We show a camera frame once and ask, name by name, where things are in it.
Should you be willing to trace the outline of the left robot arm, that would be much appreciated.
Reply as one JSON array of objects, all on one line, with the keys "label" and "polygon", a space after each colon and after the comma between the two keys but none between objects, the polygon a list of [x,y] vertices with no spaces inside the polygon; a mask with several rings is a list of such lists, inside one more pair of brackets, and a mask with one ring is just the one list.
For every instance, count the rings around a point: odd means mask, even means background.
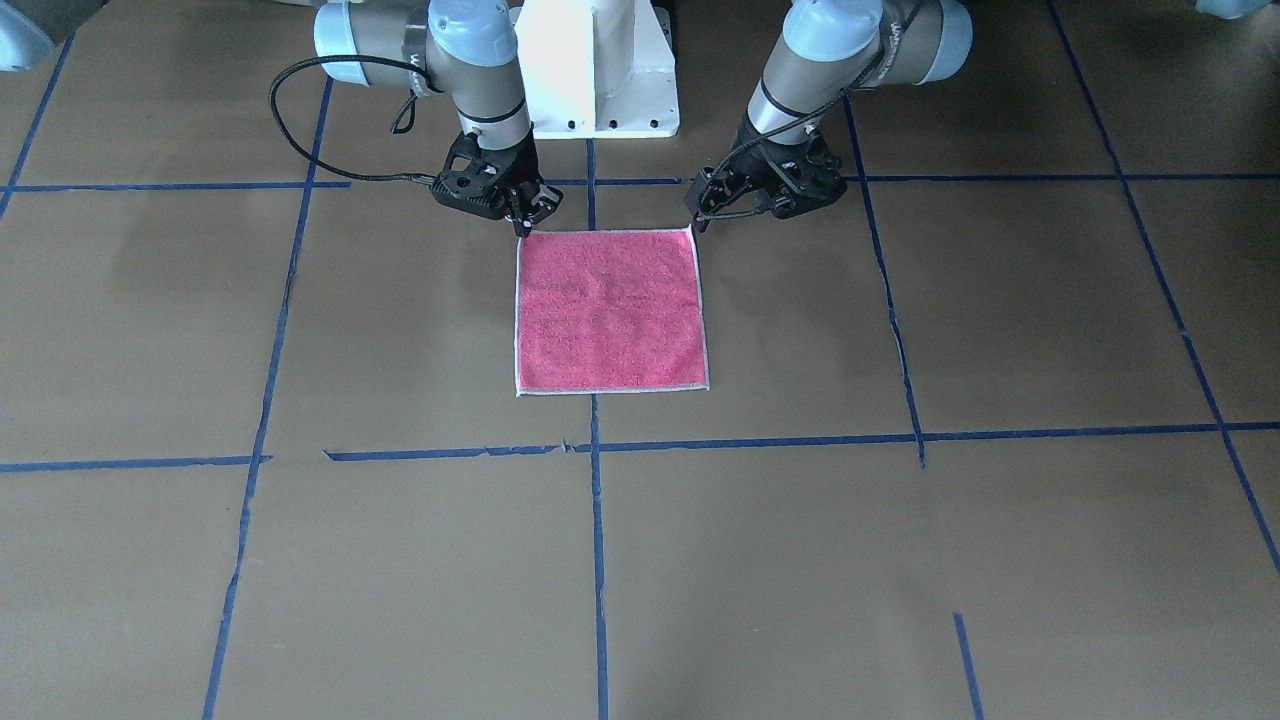
[{"label": "left robot arm", "polygon": [[973,41],[959,1],[792,3],[730,151],[692,179],[692,231],[741,218],[748,197],[746,217],[781,220],[837,202],[846,184],[826,115],[858,91],[952,77]]}]

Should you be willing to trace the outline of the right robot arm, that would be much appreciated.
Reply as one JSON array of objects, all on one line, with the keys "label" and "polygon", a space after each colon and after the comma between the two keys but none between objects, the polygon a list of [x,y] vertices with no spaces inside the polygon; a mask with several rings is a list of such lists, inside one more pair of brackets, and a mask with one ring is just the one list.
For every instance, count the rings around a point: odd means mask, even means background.
[{"label": "right robot arm", "polygon": [[314,46],[339,82],[447,95],[460,135],[435,176],[404,179],[443,206],[508,222],[524,238],[561,204],[541,178],[534,124],[504,1],[328,1]]}]

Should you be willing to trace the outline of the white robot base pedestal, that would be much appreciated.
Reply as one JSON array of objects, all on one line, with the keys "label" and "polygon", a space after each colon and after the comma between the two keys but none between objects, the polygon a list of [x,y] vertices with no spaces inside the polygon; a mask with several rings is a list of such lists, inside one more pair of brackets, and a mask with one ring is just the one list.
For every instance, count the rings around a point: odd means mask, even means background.
[{"label": "white robot base pedestal", "polygon": [[511,13],[536,140],[678,133],[672,3],[524,1]]}]

